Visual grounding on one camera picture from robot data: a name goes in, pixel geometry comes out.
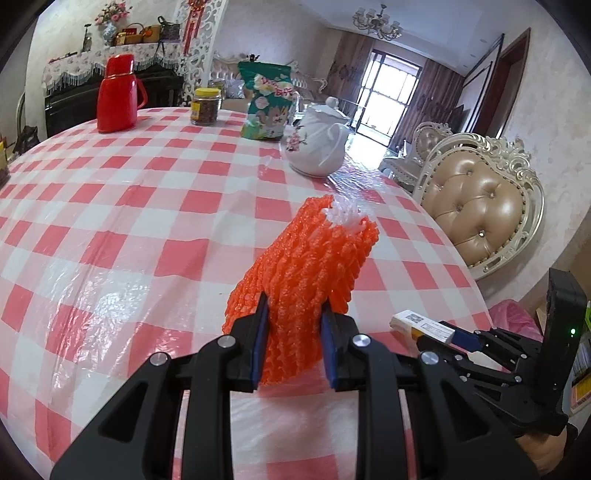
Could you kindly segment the right hand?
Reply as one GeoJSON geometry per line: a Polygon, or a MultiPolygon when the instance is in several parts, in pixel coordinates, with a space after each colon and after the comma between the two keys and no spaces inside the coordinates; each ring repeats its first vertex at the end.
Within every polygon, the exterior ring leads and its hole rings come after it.
{"type": "Polygon", "coordinates": [[[568,423],[557,435],[532,432],[517,439],[517,443],[535,464],[541,476],[553,472],[578,436],[578,429],[568,423]]]}

